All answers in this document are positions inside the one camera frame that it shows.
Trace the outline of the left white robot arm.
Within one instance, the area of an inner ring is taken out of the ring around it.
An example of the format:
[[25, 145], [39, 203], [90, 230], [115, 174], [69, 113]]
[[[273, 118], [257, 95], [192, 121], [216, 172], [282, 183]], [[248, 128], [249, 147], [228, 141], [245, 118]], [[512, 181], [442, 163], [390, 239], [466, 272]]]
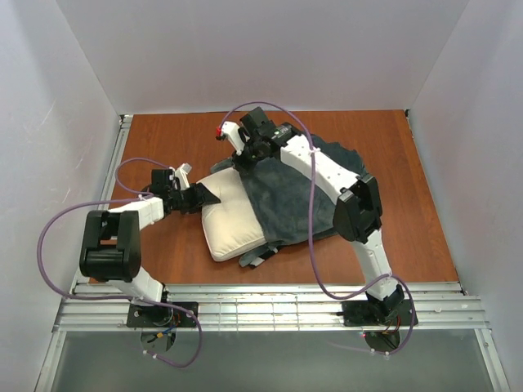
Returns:
[[188, 180], [190, 166], [154, 169], [146, 195], [109, 210], [87, 214], [79, 257], [82, 276], [109, 283], [144, 305], [164, 302], [164, 285], [141, 266], [141, 231], [172, 212], [192, 214], [221, 200]]

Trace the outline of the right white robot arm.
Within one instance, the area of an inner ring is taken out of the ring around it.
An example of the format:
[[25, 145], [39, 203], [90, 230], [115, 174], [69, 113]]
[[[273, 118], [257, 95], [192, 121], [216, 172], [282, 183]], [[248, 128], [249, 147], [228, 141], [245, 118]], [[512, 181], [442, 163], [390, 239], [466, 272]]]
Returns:
[[266, 158], [275, 158], [301, 173], [311, 189], [321, 189], [334, 205], [333, 227], [348, 241], [364, 275], [364, 292], [378, 323], [394, 319], [405, 292], [394, 277], [382, 242], [382, 203], [378, 182], [335, 163], [313, 143], [304, 125], [274, 124], [260, 107], [239, 122], [222, 120], [217, 138], [228, 140], [233, 163], [247, 170]]

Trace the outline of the cream bear print pillow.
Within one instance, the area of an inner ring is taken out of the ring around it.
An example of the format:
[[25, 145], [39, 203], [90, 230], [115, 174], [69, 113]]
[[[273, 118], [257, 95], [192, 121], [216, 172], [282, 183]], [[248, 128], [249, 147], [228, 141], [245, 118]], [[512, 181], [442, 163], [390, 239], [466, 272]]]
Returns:
[[202, 207], [203, 233], [215, 262], [228, 261], [266, 243], [239, 173], [234, 168], [215, 172], [200, 183], [221, 200]]

